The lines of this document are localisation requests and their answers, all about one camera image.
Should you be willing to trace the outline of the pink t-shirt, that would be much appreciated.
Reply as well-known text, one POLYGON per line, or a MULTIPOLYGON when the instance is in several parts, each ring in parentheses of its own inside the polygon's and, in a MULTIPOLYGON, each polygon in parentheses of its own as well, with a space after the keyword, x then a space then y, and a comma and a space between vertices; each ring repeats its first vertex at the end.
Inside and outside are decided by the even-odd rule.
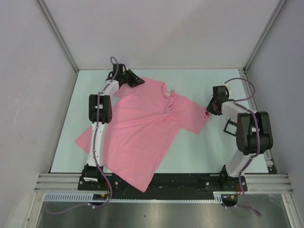
POLYGON ((199 134, 206 109, 150 78, 134 88, 123 85, 114 95, 119 100, 106 130, 104 165, 145 192, 178 131, 199 134))

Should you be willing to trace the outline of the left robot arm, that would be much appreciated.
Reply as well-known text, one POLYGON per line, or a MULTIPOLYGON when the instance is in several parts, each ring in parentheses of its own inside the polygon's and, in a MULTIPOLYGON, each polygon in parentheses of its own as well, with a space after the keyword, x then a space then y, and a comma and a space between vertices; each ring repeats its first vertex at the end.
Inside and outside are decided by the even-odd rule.
POLYGON ((96 95, 89 96, 89 120, 92 125, 92 138, 89 157, 83 168, 80 183, 88 183, 93 189, 99 190, 105 184, 103 173, 103 150, 106 130, 113 117, 112 98, 123 85, 130 88, 144 84, 125 64, 113 64, 113 70, 109 73, 105 86, 96 95))

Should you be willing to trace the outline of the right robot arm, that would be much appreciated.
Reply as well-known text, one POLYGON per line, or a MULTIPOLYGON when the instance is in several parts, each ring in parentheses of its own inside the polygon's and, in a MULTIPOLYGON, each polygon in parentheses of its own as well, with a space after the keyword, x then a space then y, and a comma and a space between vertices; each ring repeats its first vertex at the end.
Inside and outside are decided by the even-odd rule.
POLYGON ((234 191, 242 186, 243 176, 251 162, 273 147, 273 136, 269 114, 253 111, 229 98, 228 88, 224 85, 212 88, 212 99, 205 115, 224 115, 228 123, 236 126, 237 150, 232 159, 219 173, 219 186, 224 191, 234 191))

